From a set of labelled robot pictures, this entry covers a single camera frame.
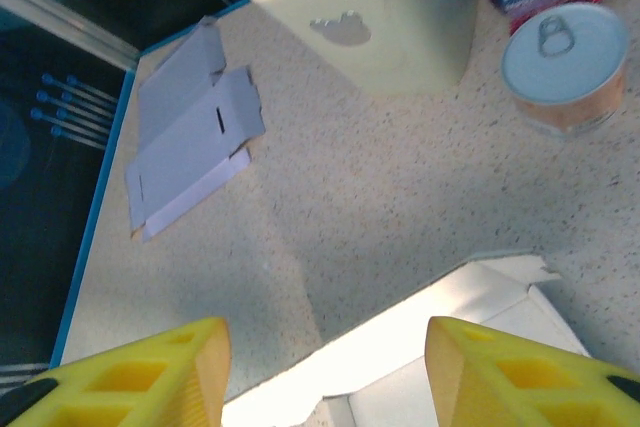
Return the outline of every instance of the pull tab lid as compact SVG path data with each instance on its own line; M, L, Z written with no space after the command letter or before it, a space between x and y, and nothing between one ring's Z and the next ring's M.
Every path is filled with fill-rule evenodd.
M518 97L538 104L578 100L625 61L629 33L610 9L573 3L539 13L513 35L502 75Z

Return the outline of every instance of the blue countertop edge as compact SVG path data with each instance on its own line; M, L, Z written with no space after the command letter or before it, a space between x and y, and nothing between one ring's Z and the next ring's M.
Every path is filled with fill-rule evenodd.
M214 14L215 17L222 17L240 7L249 3L249 0L240 0L233 5L230 5L226 9ZM140 56L146 55L154 50L159 49L174 41L178 37L183 36L194 25L190 25L186 29L177 32L166 39L161 40L157 44L148 47L143 50ZM84 270L89 260L89 251L91 250L91 243L93 242L93 235L98 223L98 215L100 214L100 208L102 207L102 200L104 199L104 193L107 189L107 181L109 180L109 174L111 173L111 165L113 164L113 158L116 153L116 147L118 145L118 138L120 137L120 129L122 128L122 122L124 121L124 114L127 111L127 105L129 104L129 98L131 97L131 91L133 89L133 82L136 77L136 71L128 71L125 73L124 81L122 83L122 90L120 91L120 98L118 99L118 107L116 114L113 118L113 124L111 127L111 133L109 134L109 141L104 152L104 158L102 160L102 166L100 167L100 174L98 175L98 182L96 183L96 191L91 201L91 208L89 209L89 216L87 218L87 225L82 236L82 242L80 244L80 251L78 252L78 258L76 259L76 266L73 270L73 277L71 278L71 286L69 287L69 294L67 295L67 301L62 311L62 319L60 320L60 327L58 329L58 335L56 337L55 344L53 345L53 353L51 354L51 360L49 362L49 368L54 369L62 362L62 355L64 353L65 346L67 344L67 337L69 336L69 329L71 328L71 320L73 319L73 313L75 311L76 302L78 301L78 295L80 294L80 286L82 284L82 277L84 276Z

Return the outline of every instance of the paw print logo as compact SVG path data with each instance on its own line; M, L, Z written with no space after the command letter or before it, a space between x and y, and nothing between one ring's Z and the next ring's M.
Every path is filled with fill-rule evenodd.
M371 39L371 30L353 10L342 14L340 20L315 19L309 26L329 42L346 47L362 45Z

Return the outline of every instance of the cream container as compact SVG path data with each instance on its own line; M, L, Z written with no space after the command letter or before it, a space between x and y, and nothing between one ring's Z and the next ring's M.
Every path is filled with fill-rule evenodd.
M539 13L511 37L502 76L538 128L576 135L622 104L629 32L610 9L573 3Z
M252 0L374 95L436 92L465 72L478 0Z

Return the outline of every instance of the speckled countertop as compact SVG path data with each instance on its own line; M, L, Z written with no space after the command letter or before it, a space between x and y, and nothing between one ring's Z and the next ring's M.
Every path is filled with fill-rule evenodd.
M640 371L640 0L607 4L632 31L627 102L568 142L516 114L507 22L485 0L463 81L435 96L372 99L257 6L226 16L229 66L251 65L267 133L247 170L141 244L124 185L132 96L64 361L222 315L233 396L473 253L531 248L563 275L546 293L587 348Z

